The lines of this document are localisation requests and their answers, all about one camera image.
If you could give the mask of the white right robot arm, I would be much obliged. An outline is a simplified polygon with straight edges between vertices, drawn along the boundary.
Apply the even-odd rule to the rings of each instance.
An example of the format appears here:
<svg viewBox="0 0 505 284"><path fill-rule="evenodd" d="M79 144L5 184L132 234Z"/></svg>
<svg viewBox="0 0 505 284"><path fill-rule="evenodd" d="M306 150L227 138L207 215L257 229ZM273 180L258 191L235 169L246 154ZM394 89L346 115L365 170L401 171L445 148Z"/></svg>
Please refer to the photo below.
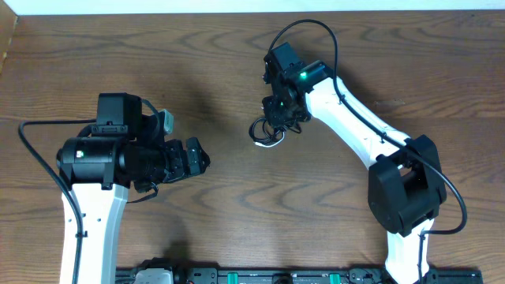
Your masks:
<svg viewBox="0 0 505 284"><path fill-rule="evenodd" d="M309 118L321 120L358 156L368 171L368 205L387 231L386 270L397 283L427 274L427 242L447 193L438 151L427 136L411 139L364 106L321 61L308 65L288 43L264 58L264 80L273 94L263 99L275 129Z"/></svg>

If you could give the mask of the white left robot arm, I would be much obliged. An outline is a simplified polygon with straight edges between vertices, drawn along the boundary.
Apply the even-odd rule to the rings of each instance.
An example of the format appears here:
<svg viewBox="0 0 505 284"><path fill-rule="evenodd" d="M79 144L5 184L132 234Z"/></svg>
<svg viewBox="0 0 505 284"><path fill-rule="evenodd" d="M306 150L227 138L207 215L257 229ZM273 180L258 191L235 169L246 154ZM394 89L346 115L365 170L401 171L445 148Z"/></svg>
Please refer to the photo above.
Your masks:
<svg viewBox="0 0 505 284"><path fill-rule="evenodd" d="M142 145L111 137L67 140L58 168L65 236L61 283L113 283L122 215L129 189L149 200L160 184L203 174L210 164L197 138Z"/></svg>

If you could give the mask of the brown side panel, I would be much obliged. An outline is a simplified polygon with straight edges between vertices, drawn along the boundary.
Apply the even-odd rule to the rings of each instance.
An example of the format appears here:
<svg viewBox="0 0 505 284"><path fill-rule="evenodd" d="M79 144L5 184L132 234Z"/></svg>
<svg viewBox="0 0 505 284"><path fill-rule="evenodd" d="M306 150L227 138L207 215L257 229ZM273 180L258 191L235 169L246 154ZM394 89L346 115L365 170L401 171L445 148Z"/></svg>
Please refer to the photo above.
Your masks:
<svg viewBox="0 0 505 284"><path fill-rule="evenodd" d="M14 31L18 22L18 15L6 4L4 0L0 3L0 69L3 68Z"/></svg>

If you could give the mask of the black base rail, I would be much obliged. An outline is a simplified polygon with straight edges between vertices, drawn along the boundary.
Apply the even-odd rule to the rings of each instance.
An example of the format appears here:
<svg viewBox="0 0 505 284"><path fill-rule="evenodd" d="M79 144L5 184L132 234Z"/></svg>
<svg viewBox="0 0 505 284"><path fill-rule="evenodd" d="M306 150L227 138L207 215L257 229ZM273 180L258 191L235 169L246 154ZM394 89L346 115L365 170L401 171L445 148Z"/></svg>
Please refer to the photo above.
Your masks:
<svg viewBox="0 0 505 284"><path fill-rule="evenodd" d="M217 263L153 258L136 267L119 267L113 283L168 284L483 284L470 267L432 268L417 257L388 258L384 265L349 267L223 267Z"/></svg>

